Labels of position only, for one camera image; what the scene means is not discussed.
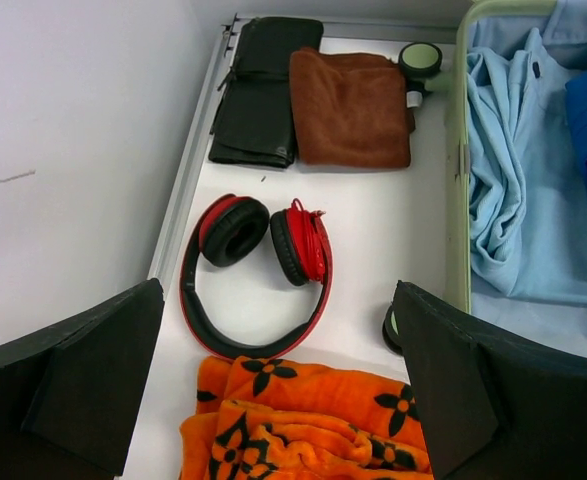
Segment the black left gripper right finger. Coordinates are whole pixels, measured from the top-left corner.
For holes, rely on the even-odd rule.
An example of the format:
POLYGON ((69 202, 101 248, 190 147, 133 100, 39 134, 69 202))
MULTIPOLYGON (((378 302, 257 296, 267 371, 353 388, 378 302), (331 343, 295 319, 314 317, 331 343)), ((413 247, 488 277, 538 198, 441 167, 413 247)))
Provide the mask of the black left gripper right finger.
POLYGON ((413 283, 393 308, 435 478, 587 479, 587 358, 413 283))

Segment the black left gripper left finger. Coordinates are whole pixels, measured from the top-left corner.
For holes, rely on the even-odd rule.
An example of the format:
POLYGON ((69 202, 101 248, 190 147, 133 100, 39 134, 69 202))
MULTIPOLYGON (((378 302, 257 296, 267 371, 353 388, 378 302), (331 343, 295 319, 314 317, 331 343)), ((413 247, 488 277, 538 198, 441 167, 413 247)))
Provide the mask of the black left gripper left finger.
POLYGON ((0 479, 115 479, 163 316, 146 280, 0 345, 0 479))

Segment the light blue trousers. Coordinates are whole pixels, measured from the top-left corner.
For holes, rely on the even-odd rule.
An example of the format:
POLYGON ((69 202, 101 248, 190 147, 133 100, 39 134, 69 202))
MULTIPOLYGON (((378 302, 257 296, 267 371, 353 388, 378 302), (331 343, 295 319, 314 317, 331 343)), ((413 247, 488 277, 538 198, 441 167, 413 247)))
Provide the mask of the light blue trousers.
POLYGON ((533 28, 510 57, 469 50, 470 256, 507 297, 587 304, 587 193, 561 66, 533 28))

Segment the orange black patterned towel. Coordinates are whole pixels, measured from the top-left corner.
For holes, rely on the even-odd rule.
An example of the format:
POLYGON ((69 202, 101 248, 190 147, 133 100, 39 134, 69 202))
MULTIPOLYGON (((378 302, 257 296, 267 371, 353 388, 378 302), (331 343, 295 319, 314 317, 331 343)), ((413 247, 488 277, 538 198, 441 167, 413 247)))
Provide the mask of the orange black patterned towel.
POLYGON ((410 385, 284 359, 204 359, 182 479, 431 479, 410 385))

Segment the red black headphones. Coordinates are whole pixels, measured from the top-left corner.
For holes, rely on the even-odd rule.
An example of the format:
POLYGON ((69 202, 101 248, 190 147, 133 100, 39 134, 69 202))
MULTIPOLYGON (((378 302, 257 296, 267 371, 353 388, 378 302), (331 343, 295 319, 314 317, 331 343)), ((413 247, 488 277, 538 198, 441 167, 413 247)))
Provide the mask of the red black headphones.
POLYGON ((332 286, 333 260, 322 212, 299 199, 275 213, 250 196, 225 194, 194 226, 179 280, 179 298, 194 338, 226 359, 274 358, 303 342, 319 322, 332 286), (304 311, 284 298, 291 287, 318 284, 310 317, 268 342, 270 321, 304 311))

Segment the brown towel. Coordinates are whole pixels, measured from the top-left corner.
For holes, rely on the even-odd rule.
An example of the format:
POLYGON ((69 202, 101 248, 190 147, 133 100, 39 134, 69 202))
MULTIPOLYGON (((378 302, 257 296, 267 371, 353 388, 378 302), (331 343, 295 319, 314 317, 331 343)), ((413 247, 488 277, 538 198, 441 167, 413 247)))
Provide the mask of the brown towel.
POLYGON ((406 80, 390 59, 304 47, 289 62, 298 155, 310 166, 405 169, 415 129, 406 80))

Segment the black pouch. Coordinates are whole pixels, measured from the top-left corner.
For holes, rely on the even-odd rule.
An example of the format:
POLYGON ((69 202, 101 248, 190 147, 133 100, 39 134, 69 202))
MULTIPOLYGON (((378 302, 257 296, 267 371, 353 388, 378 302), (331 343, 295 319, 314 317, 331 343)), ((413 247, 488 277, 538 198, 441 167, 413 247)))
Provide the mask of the black pouch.
POLYGON ((276 169, 294 163, 290 57, 304 47, 318 48, 323 33, 318 20, 290 17, 255 18, 242 27, 219 85, 224 95, 211 130, 210 161, 276 169))

